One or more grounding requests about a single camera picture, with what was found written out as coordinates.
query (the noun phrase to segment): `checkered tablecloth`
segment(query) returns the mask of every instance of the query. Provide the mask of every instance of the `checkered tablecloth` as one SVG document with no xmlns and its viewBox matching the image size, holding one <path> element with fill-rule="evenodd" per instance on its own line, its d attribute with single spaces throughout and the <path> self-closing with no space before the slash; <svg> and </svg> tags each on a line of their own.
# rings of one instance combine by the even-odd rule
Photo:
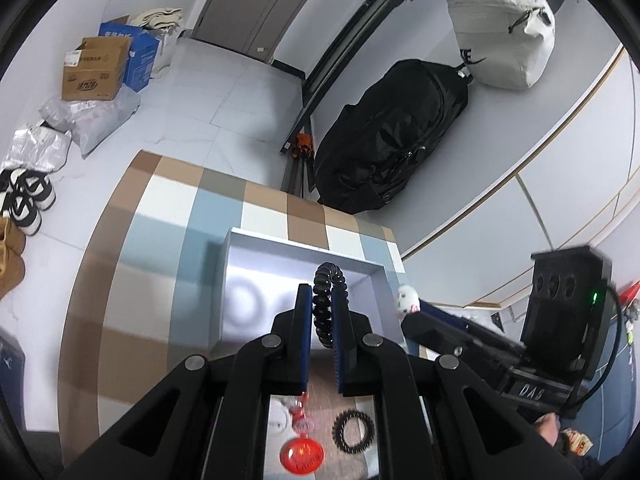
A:
<svg viewBox="0 0 640 480">
<path fill-rule="evenodd" d="M 180 361 L 208 353 L 214 268 L 232 227 L 382 264 L 392 290 L 404 283 L 387 228 L 139 152 L 100 216 L 69 301 L 58 371 L 66 463 Z"/>
</svg>

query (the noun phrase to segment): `black baseboard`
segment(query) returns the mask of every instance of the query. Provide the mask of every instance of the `black baseboard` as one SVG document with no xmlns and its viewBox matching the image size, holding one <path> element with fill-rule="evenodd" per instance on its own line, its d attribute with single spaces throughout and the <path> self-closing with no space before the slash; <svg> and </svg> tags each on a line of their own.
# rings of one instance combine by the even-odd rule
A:
<svg viewBox="0 0 640 480">
<path fill-rule="evenodd" d="M 288 65 L 286 63 L 283 63 L 281 61 L 278 61 L 277 59 L 273 60 L 273 62 L 271 63 L 271 66 L 273 66 L 274 68 L 277 68 L 278 70 L 282 70 L 287 74 L 291 74 L 296 77 L 299 77 L 300 79 L 302 79 L 302 81 L 306 79 L 306 74 L 302 72 L 302 70 L 294 66 Z"/>
</svg>

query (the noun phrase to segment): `tan shoe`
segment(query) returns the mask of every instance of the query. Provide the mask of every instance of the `tan shoe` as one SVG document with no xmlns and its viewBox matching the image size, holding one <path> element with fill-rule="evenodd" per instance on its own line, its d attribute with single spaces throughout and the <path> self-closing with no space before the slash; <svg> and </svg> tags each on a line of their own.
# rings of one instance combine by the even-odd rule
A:
<svg viewBox="0 0 640 480">
<path fill-rule="evenodd" d="M 27 237 L 10 218 L 0 217 L 0 244 L 6 245 L 16 254 L 22 254 L 26 240 Z"/>
<path fill-rule="evenodd" d="M 24 279 L 24 261 L 4 244 L 0 244 L 0 300 Z"/>
</svg>

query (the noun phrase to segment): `red badge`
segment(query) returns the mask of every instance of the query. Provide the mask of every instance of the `red badge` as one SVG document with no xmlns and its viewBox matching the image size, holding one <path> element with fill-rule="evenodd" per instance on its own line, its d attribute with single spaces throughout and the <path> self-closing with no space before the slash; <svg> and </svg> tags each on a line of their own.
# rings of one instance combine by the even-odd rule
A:
<svg viewBox="0 0 640 480">
<path fill-rule="evenodd" d="M 280 450 L 280 463 L 295 475 L 308 475 L 320 467 L 324 449 L 310 438 L 289 440 Z"/>
</svg>

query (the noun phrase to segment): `white figurine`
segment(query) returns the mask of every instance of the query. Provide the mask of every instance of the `white figurine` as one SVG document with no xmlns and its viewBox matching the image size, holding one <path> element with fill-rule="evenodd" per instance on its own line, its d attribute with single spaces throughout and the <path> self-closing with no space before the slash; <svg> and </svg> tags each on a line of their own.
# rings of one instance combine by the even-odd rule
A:
<svg viewBox="0 0 640 480">
<path fill-rule="evenodd" d="M 411 312 L 420 312 L 420 297 L 418 292 L 411 285 L 400 285 L 398 287 L 398 304 L 396 314 L 400 319 Z"/>
</svg>

